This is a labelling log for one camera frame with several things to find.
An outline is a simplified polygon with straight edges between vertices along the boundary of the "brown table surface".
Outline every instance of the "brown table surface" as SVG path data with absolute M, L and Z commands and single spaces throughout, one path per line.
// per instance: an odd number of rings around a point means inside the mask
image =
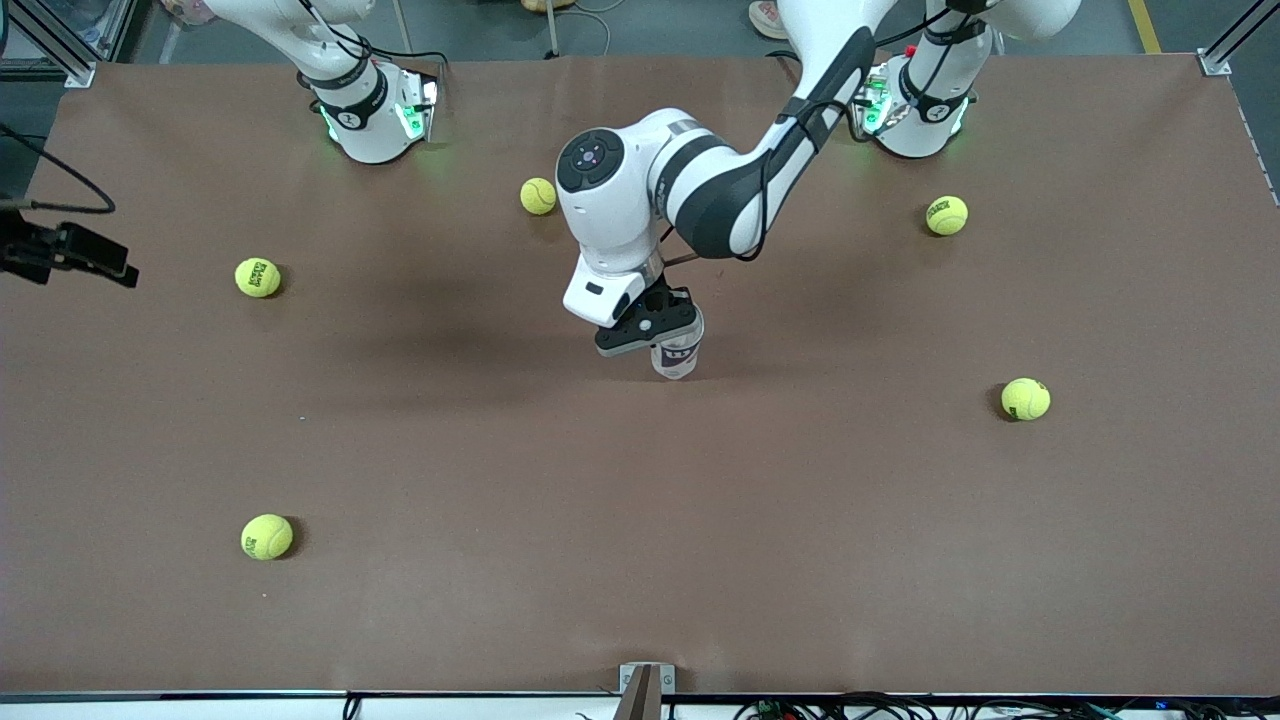
M 749 147 L 794 79 L 460 63 L 448 142 L 361 167 L 291 68 L 101 68 L 49 147 L 142 282 L 0 279 L 0 688 L 664 660 L 687 691 L 1275 692 L 1280 246 L 1228 82 L 992 59 L 942 155 L 833 140 L 759 263 L 672 272 L 707 315 L 690 380 L 599 357 L 521 181 L 664 105 Z M 943 193 L 952 240 L 922 228 Z M 32 195 L 90 200 L 47 164 Z M 279 297 L 238 293 L 251 255 Z M 996 414 L 1018 375 L 1044 419 Z M 296 555 L 243 556 L 260 512 Z

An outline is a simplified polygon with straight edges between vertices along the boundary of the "metal bracket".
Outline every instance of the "metal bracket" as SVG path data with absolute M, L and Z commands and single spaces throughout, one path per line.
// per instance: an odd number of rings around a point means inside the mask
M 627 683 L 631 682 L 631 676 L 640 667 L 653 667 L 658 671 L 659 692 L 662 694 L 672 694 L 676 692 L 676 666 L 669 662 L 627 662 L 625 665 L 618 665 L 618 692 L 627 692 Z
M 90 63 L 88 72 L 84 73 L 83 76 L 76 77 L 68 74 L 67 82 L 63 83 L 63 87 L 68 90 L 88 90 L 93 85 L 93 76 L 96 74 L 97 74 L 97 63 Z
M 1210 60 L 1208 55 L 1206 55 L 1206 50 L 1203 47 L 1197 47 L 1196 49 L 1196 59 L 1199 60 L 1201 72 L 1204 73 L 1204 77 L 1216 77 L 1216 76 L 1229 76 L 1229 74 L 1231 74 L 1231 64 L 1230 63 L 1228 63 L 1225 59 L 1221 60 L 1221 61 L 1219 61 L 1219 63 L 1215 63 L 1215 61 Z

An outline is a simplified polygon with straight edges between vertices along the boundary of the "metal rod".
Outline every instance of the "metal rod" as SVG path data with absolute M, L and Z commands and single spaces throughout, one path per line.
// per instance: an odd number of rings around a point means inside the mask
M 1206 55 L 1212 55 L 1213 51 L 1217 50 L 1217 46 L 1221 45 L 1222 41 L 1226 40 L 1226 37 L 1229 35 L 1231 35 L 1233 32 L 1235 32 L 1235 28 L 1240 27 L 1240 23 L 1243 23 L 1245 19 L 1248 19 L 1248 17 L 1252 15 L 1254 12 L 1257 12 L 1257 9 L 1261 8 L 1262 4 L 1266 3 L 1266 1 L 1267 0 L 1254 0 L 1253 6 L 1249 8 L 1248 10 L 1245 10 L 1243 15 L 1240 15 L 1239 18 L 1236 18 L 1235 22 L 1231 23 L 1231 27 L 1226 28 L 1226 32 L 1224 32 L 1221 35 L 1221 37 L 1219 37 L 1217 41 L 1213 42 L 1213 45 L 1208 46 L 1208 50 L 1206 50 L 1204 54 Z
M 547 0 L 547 27 L 552 33 L 552 56 L 559 56 L 559 42 L 556 38 L 556 0 Z
M 160 60 L 161 65 L 168 65 L 173 61 L 173 53 L 178 49 L 178 38 L 182 37 L 182 20 L 169 15 L 169 29 L 165 31 L 164 45 L 160 47 Z
M 662 714 L 662 679 L 657 665 L 639 665 L 627 682 L 613 720 L 658 720 Z
M 1242 45 L 1242 44 L 1243 44 L 1243 42 L 1244 42 L 1245 40 L 1248 40 L 1251 35 L 1253 35 L 1254 32 L 1257 32 L 1257 29 L 1258 29 L 1260 27 L 1262 27 L 1262 26 L 1263 26 L 1263 23 L 1266 23 L 1267 20 L 1270 20 L 1270 19 L 1271 19 L 1271 15 L 1276 14 L 1276 10 L 1280 10 L 1280 3 L 1276 3 L 1275 5 L 1272 5 L 1272 6 L 1271 6 L 1271 9 L 1270 9 L 1270 10 L 1267 10 L 1267 14 L 1262 15 L 1262 19 L 1261 19 L 1261 20 L 1258 20 L 1258 22 L 1257 22 L 1257 24 L 1254 24 L 1253 27 L 1251 27 L 1249 29 L 1247 29 L 1247 31 L 1244 32 L 1244 35 L 1242 35 L 1242 36 L 1240 36 L 1240 38 L 1239 38 L 1239 40 L 1236 40 L 1236 41 L 1235 41 L 1235 44 L 1234 44 L 1234 45 L 1231 45 L 1231 46 L 1230 46 L 1230 47 L 1229 47 L 1229 49 L 1226 50 L 1226 53 L 1222 53 L 1222 59 L 1225 60 L 1225 59 L 1230 58 L 1230 56 L 1231 56 L 1231 53 L 1235 53 L 1235 49 L 1236 49 L 1236 47 L 1239 47 L 1239 46 L 1240 46 L 1240 45 Z
M 396 22 L 401 26 L 401 40 L 404 42 L 404 51 L 413 54 L 413 41 L 408 37 L 408 23 L 404 22 L 404 6 L 401 5 L 401 0 L 392 0 L 392 6 L 396 8 Z
M 61 18 L 31 0 L 13 0 L 10 12 L 13 23 L 67 73 L 68 83 L 88 87 L 93 81 L 93 63 L 99 58 Z

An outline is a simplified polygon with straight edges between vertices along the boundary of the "yellow floor line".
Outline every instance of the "yellow floor line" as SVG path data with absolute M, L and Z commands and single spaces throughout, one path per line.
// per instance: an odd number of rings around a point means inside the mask
M 1133 14 L 1133 24 L 1138 27 L 1142 51 L 1148 55 L 1162 53 L 1160 40 L 1156 37 L 1156 28 L 1151 24 L 1151 13 L 1147 12 L 1147 3 L 1143 0 L 1129 0 L 1129 12 Z

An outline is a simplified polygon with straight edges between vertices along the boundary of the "printed logo on tennis ball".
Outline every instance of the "printed logo on tennis ball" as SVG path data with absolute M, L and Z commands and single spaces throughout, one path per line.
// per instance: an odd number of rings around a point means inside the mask
M 280 269 L 266 258 L 250 258 L 236 268 L 236 284 L 250 297 L 266 297 L 280 287 Z
M 259 515 L 241 530 L 241 550 L 253 560 L 275 560 L 293 543 L 293 525 L 280 515 Z
M 248 273 L 248 284 L 262 287 L 262 273 L 266 272 L 266 263 L 253 263 L 253 269 Z

